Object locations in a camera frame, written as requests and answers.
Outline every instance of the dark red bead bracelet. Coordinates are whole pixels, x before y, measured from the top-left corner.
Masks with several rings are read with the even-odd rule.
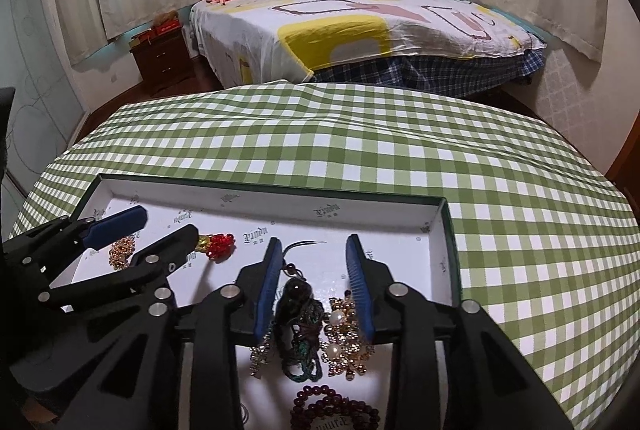
[[[318,399],[315,403],[310,403],[305,409],[306,400],[309,399],[309,396],[323,396],[323,398]],[[291,429],[309,430],[311,422],[317,417],[334,415],[351,417],[353,430],[376,430],[380,422],[378,410],[364,401],[355,401],[348,397],[342,397],[340,394],[336,394],[335,390],[329,388],[328,385],[305,385],[297,394],[296,399],[293,400]]]

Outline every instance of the frosted glass panel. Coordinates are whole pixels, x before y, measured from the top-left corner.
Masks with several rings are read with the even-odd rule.
[[[41,0],[0,0],[0,87],[15,87],[6,145],[10,172],[29,192],[66,150],[84,111],[53,46]],[[2,184],[2,236],[17,217],[20,190]]]

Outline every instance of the blue plaid fabric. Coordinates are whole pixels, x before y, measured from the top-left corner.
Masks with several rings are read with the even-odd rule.
[[[456,60],[440,56],[390,56],[337,65],[314,73],[313,82],[358,83],[423,90],[461,98],[524,79],[545,66],[543,50],[508,58]]]

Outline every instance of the green checkered tablecloth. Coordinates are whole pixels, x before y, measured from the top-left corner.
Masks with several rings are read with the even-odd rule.
[[[446,197],[463,297],[576,428],[638,352],[638,225],[539,121],[408,90],[279,82],[127,105],[47,168],[14,232],[71,213],[100,172]]]

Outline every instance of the beige wall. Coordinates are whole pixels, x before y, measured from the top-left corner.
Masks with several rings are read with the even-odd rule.
[[[558,40],[542,76],[508,92],[606,173],[640,110],[640,22],[629,1],[609,0],[601,65]]]

